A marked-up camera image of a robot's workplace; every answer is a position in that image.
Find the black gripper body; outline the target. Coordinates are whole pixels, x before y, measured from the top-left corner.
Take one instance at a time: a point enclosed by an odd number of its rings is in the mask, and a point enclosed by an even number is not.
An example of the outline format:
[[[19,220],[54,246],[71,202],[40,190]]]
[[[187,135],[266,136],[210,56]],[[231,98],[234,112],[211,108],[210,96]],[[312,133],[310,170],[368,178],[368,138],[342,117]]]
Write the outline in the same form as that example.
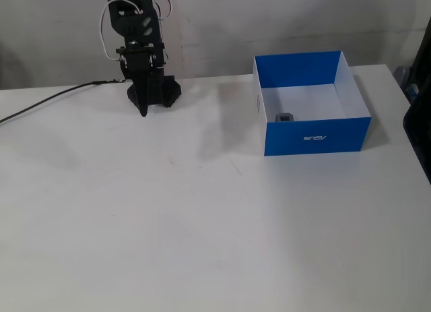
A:
[[[116,50],[125,79],[132,79],[140,73],[163,69],[166,64],[164,51],[164,43],[147,45],[136,43]]]

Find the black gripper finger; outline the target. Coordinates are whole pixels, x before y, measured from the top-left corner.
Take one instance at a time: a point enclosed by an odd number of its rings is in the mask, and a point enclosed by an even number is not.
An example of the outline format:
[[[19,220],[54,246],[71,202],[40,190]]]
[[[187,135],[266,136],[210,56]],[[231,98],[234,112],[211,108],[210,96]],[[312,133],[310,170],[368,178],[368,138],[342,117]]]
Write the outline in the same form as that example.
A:
[[[149,106],[149,75],[143,73],[140,78],[133,80],[133,87],[135,91],[134,105],[138,108],[142,117],[147,116]]]

